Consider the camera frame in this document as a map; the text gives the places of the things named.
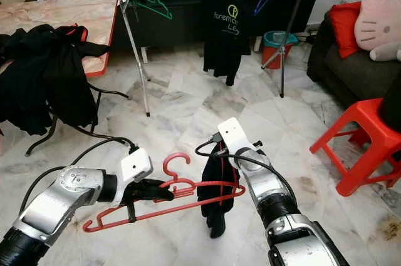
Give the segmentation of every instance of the red trash bin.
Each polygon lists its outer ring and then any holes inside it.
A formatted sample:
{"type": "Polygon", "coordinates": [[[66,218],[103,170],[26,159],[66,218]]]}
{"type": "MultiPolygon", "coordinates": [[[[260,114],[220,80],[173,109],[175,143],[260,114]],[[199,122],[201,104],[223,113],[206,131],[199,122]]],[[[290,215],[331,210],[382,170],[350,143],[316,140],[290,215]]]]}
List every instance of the red trash bin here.
{"type": "MultiPolygon", "coordinates": [[[[262,55],[262,64],[268,61],[268,59],[277,51],[280,47],[280,42],[285,35],[285,31],[269,31],[264,34],[263,37],[263,55],[262,55]]],[[[290,34],[287,38],[286,42],[286,54],[284,58],[287,58],[287,55],[291,49],[291,47],[295,44],[298,44],[298,39],[295,35],[290,34]]],[[[272,60],[271,63],[268,64],[269,69],[280,69],[280,55],[272,60]]]]}

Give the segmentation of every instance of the red plastic hanger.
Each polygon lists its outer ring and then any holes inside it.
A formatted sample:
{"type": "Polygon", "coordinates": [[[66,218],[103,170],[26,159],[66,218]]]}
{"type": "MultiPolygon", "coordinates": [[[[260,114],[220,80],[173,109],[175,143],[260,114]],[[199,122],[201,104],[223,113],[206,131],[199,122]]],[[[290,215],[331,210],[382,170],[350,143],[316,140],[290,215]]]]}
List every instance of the red plastic hanger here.
{"type": "MultiPolygon", "coordinates": [[[[174,185],[176,183],[186,183],[189,185],[189,187],[185,187],[185,188],[177,188],[177,186],[173,186],[173,190],[172,193],[174,194],[174,200],[180,197],[187,197],[187,196],[191,196],[195,193],[195,190],[197,187],[203,187],[203,186],[229,186],[229,187],[233,187],[232,188],[232,193],[228,194],[228,195],[224,195],[224,196],[219,196],[219,197],[215,197],[215,198],[211,198],[211,199],[207,199],[207,200],[202,200],[200,202],[193,202],[193,203],[189,203],[186,205],[181,205],[178,207],[174,207],[174,208],[167,208],[165,210],[161,210],[161,211],[157,211],[157,212],[153,212],[153,213],[148,213],[145,215],[141,215],[141,216],[137,216],[136,217],[136,221],[139,220],[143,220],[143,219],[148,219],[148,218],[152,218],[152,217],[156,217],[156,216],[160,216],[160,215],[164,215],[164,214],[168,214],[168,213],[172,213],[172,212],[176,212],[176,211],[180,211],[180,210],[185,210],[187,208],[193,208],[193,207],[198,207],[199,205],[207,205],[208,203],[212,203],[212,202],[221,202],[223,200],[227,200],[230,198],[234,198],[234,197],[238,197],[241,196],[242,194],[245,193],[245,187],[242,185],[238,184],[238,181],[234,182],[234,183],[230,183],[230,182],[223,182],[223,181],[210,181],[210,182],[193,182],[192,180],[189,180],[187,178],[180,178],[178,176],[178,174],[174,171],[169,170],[169,162],[171,160],[173,160],[174,158],[185,158],[185,161],[187,164],[190,163],[190,158],[189,155],[187,155],[186,153],[182,153],[182,152],[178,152],[178,153],[173,153],[171,155],[169,155],[164,161],[163,161],[163,171],[164,173],[166,173],[168,176],[171,176],[172,179],[161,184],[160,187],[167,187],[167,186],[171,186],[174,185]]],[[[154,200],[155,203],[157,202],[162,202],[163,200],[154,200]]],[[[99,213],[96,216],[96,220],[97,220],[97,226],[96,227],[90,227],[93,223],[92,220],[88,220],[87,222],[85,222],[82,226],[82,229],[84,230],[84,232],[87,233],[93,233],[93,232],[97,232],[99,230],[105,230],[108,228],[112,228],[112,227],[117,227],[119,225],[123,225],[123,224],[128,224],[128,223],[132,223],[132,221],[130,221],[129,219],[124,219],[124,220],[120,220],[120,221],[116,221],[116,222],[110,222],[110,223],[103,223],[102,218],[106,215],[109,215],[111,213],[113,213],[114,211],[117,211],[121,208],[123,208],[124,206],[120,206],[117,208],[109,208],[101,213],[99,213]]]]}

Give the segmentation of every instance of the black cabinet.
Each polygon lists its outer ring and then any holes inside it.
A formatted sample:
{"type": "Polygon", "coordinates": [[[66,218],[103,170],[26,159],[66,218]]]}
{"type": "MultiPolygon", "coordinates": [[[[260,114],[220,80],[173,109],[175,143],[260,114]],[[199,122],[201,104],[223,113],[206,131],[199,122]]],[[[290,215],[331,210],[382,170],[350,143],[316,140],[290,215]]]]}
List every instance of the black cabinet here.
{"type": "MultiPolygon", "coordinates": [[[[296,0],[269,0],[259,14],[253,11],[259,0],[241,0],[251,17],[251,36],[262,36],[266,31],[286,30],[296,0]]],[[[301,0],[291,32],[305,30],[316,0],[301,0]]],[[[202,0],[162,0],[174,15],[168,20],[146,8],[137,8],[138,21],[133,8],[127,8],[133,37],[138,47],[173,46],[203,40],[202,0]]],[[[122,20],[117,11],[113,46],[130,46],[122,20]]]]}

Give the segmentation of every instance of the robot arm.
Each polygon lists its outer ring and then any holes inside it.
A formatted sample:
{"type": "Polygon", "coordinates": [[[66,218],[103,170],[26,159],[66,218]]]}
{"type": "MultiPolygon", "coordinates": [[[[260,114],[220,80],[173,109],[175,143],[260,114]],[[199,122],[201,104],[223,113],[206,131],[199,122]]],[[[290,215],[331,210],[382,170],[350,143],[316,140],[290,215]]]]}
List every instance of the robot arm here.
{"type": "MultiPolygon", "coordinates": [[[[231,164],[242,171],[263,221],[271,265],[349,266],[319,223],[300,213],[290,185],[266,155],[256,151],[237,119],[221,123],[218,129],[215,136],[224,140],[231,164]]],[[[130,213],[133,193],[138,199],[172,200],[172,193],[157,188],[161,182],[144,180],[152,171],[152,162],[142,148],[123,159],[114,175],[104,170],[65,168],[5,234],[0,243],[0,266],[37,265],[79,207],[110,202],[127,205],[130,213]]]]}
{"type": "MultiPolygon", "coordinates": [[[[0,265],[37,265],[77,208],[96,202],[112,202],[117,206],[128,201],[124,198],[129,195],[126,190],[152,172],[152,162],[143,148],[124,158],[114,175],[106,174],[105,170],[66,167],[5,234],[0,243],[0,265]]],[[[172,196],[163,199],[171,200],[172,196]]]]}
{"type": "Polygon", "coordinates": [[[242,171],[263,221],[270,246],[270,264],[349,266],[319,223],[301,214],[291,187],[286,187],[285,181],[269,170],[273,168],[269,159],[256,151],[237,119],[228,119],[218,129],[231,163],[242,171]]]}

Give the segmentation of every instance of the gray sofa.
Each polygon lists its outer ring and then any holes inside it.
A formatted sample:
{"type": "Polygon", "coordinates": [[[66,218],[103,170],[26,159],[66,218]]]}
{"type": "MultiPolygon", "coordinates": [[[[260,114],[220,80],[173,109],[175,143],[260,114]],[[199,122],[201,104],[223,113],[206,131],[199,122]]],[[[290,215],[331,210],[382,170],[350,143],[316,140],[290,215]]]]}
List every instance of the gray sofa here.
{"type": "Polygon", "coordinates": [[[400,62],[372,61],[368,51],[341,59],[326,13],[308,61],[308,76],[313,81],[321,81],[348,107],[358,100],[384,97],[400,73],[400,62]]]}

